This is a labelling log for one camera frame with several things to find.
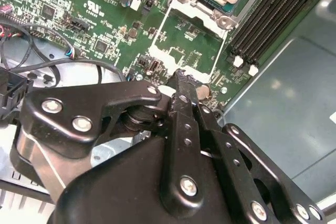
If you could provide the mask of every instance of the sticker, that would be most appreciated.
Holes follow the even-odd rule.
[[[330,116],[330,120],[336,123],[336,112]]]

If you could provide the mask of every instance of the silver screw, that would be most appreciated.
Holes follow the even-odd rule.
[[[151,92],[152,94],[157,94],[157,91],[156,91],[155,87],[149,86],[147,89],[148,89],[148,91]]]
[[[235,134],[239,134],[239,130],[234,127],[234,126],[231,126],[231,130],[235,133]]]
[[[221,90],[220,92],[222,94],[226,94],[227,93],[227,87],[222,87],[220,90]]]
[[[73,127],[77,131],[87,132],[92,128],[90,120],[84,116],[79,116],[72,121]]]
[[[261,204],[253,201],[251,203],[252,210],[254,214],[258,217],[259,220],[265,221],[267,220],[267,214]]]
[[[137,74],[137,76],[135,77],[135,79],[137,81],[142,81],[143,80],[143,76],[141,74]]]
[[[305,210],[305,208],[299,204],[296,205],[296,209],[298,210],[299,214],[301,215],[301,217],[305,220],[309,220],[309,214],[308,212]]]
[[[195,196],[197,193],[197,187],[195,182],[187,177],[181,178],[180,187],[182,191],[188,196]]]
[[[205,113],[209,114],[211,112],[210,109],[208,109],[206,106],[203,106],[202,109]]]
[[[56,114],[62,110],[62,104],[56,100],[46,100],[42,103],[45,112]]]
[[[309,207],[309,210],[318,220],[322,219],[321,215],[319,214],[319,212],[317,212],[315,208]]]

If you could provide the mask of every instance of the motherboard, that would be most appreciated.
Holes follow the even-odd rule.
[[[178,68],[199,99],[224,107],[318,0],[0,0],[14,23],[48,26],[78,57],[122,70],[127,81],[166,84]],[[65,47],[42,28],[30,33]]]

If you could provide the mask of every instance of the wire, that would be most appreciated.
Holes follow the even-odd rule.
[[[36,55],[44,62],[50,62],[50,59],[45,56],[40,49],[37,48],[35,42],[33,41],[32,45],[33,51],[36,53]],[[55,76],[55,84],[51,86],[51,88],[57,87],[59,82],[61,81],[61,74],[59,73],[59,70],[56,66],[50,66],[50,70],[52,71],[53,75]]]
[[[31,66],[27,66],[27,67],[15,68],[15,69],[12,69],[12,72],[14,72],[14,73],[29,72],[29,71],[33,71],[33,70],[37,70],[37,69],[41,69],[41,68],[46,68],[46,67],[50,67],[50,66],[55,66],[55,65],[59,65],[59,64],[77,63],[77,62],[94,64],[96,66],[103,67],[107,70],[110,70],[113,73],[116,73],[121,81],[126,81],[125,76],[122,74],[122,72],[116,66],[105,63],[103,61],[88,60],[88,59],[73,60],[73,59],[70,59],[70,58],[64,58],[64,59],[52,60],[50,62],[44,62],[44,63],[31,65]]]
[[[98,72],[98,84],[101,84],[101,81],[103,79],[103,74],[102,74],[100,66],[97,66],[97,72]]]
[[[15,29],[21,31],[23,34],[27,35],[29,46],[28,46],[28,49],[27,49],[25,55],[23,56],[22,60],[20,61],[20,63],[19,63],[17,66],[15,66],[15,68],[19,68],[19,67],[21,67],[21,66],[27,61],[27,59],[28,59],[29,56],[30,56],[31,49],[32,49],[32,44],[33,44],[33,37],[32,37],[31,34],[30,34],[26,29],[24,29],[21,25],[16,25],[16,24],[14,24],[14,23],[6,22],[6,21],[4,21],[4,20],[1,20],[1,21],[0,21],[0,24],[1,24],[1,25],[9,26],[9,27],[11,27],[11,28],[15,28]],[[1,57],[2,59],[5,58],[5,54],[4,54],[4,50],[3,50],[3,46],[0,47],[0,57]]]
[[[60,37],[67,45],[68,47],[71,49],[71,52],[74,51],[73,45],[63,36],[61,35],[58,31],[55,31],[52,28],[49,28],[45,25],[40,25],[40,24],[34,24],[34,23],[26,23],[23,25],[20,25],[21,27],[38,27],[38,28],[43,28],[51,33],[53,33],[54,35]]]

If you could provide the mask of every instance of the capacitor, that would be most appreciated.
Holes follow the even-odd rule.
[[[10,14],[14,11],[14,6],[12,4],[6,4],[0,7],[1,14]]]

